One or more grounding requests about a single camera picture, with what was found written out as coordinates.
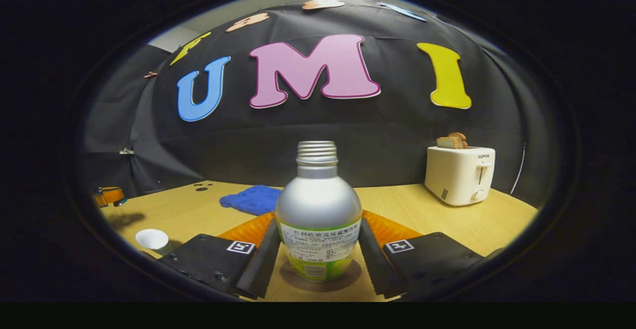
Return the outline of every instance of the blue cloth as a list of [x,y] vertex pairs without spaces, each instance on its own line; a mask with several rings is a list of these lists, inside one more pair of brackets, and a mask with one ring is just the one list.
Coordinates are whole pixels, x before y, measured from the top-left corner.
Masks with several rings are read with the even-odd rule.
[[237,194],[221,197],[219,202],[223,207],[234,207],[241,212],[260,216],[276,209],[279,194],[279,189],[256,185]]

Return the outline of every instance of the aluminum bottle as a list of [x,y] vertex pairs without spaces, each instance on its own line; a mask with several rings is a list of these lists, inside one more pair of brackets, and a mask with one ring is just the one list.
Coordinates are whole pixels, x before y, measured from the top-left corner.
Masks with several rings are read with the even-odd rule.
[[289,262],[310,281],[332,281],[352,261],[362,219],[360,200],[338,176],[333,141],[300,141],[298,175],[279,195],[276,221]]

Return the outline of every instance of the white cup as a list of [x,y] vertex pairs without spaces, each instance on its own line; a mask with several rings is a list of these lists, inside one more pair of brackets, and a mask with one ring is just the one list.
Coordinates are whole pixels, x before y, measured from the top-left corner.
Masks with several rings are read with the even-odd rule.
[[154,250],[157,254],[165,256],[173,251],[168,235],[161,230],[145,229],[135,235],[137,242],[145,248]]

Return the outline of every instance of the pink letter m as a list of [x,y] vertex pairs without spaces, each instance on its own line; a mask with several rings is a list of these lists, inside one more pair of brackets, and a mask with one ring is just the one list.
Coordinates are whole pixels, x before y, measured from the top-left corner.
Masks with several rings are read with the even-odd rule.
[[256,95],[249,104],[267,108],[282,104],[287,93],[278,87],[280,75],[300,98],[312,95],[322,69],[327,83],[320,90],[329,98],[369,98],[380,94],[380,85],[369,77],[362,58],[361,35],[329,35],[305,57],[284,42],[266,44],[250,55],[256,60]]

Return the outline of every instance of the toaster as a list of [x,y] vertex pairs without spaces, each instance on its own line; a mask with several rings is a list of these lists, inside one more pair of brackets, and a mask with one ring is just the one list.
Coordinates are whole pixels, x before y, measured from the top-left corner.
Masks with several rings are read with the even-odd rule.
[[488,197],[495,171],[495,149],[427,149],[424,186],[449,205],[481,202]]

